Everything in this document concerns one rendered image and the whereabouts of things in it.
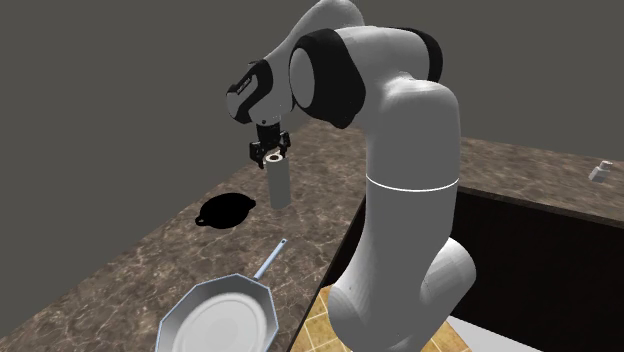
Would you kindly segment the black two-handled pan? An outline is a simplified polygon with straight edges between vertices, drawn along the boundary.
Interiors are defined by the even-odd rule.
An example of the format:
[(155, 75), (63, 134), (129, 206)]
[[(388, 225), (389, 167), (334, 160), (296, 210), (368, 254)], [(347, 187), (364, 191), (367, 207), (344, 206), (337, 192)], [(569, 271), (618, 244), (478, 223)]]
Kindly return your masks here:
[(220, 194), (201, 206), (195, 224), (216, 229), (233, 228), (242, 223), (255, 206), (256, 201), (247, 195), (236, 192)]

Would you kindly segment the silver frying pan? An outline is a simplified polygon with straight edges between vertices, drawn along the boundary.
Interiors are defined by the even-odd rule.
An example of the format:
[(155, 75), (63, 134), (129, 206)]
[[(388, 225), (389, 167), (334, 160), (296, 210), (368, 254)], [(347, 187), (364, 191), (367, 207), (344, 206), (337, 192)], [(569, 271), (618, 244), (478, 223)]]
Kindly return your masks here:
[(252, 277), (234, 273), (194, 285), (161, 319), (154, 352), (268, 352), (279, 323), (261, 278), (286, 243)]

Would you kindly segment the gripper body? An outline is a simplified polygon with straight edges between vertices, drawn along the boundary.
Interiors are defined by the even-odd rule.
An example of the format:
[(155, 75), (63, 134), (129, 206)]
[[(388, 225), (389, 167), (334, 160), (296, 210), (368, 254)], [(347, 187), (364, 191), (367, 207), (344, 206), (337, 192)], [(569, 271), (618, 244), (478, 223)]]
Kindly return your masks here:
[(281, 140), (280, 123), (276, 122), (271, 125), (257, 124), (256, 131), (258, 141), (263, 149), (275, 149)]

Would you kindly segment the grey paper towel roll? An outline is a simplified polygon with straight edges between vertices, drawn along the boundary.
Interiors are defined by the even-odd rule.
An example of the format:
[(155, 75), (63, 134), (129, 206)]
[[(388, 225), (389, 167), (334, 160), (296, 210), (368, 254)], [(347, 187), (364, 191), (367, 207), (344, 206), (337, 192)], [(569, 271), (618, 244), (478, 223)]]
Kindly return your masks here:
[(279, 152), (264, 159), (267, 172), (270, 205), (282, 209), (291, 203), (289, 160)]

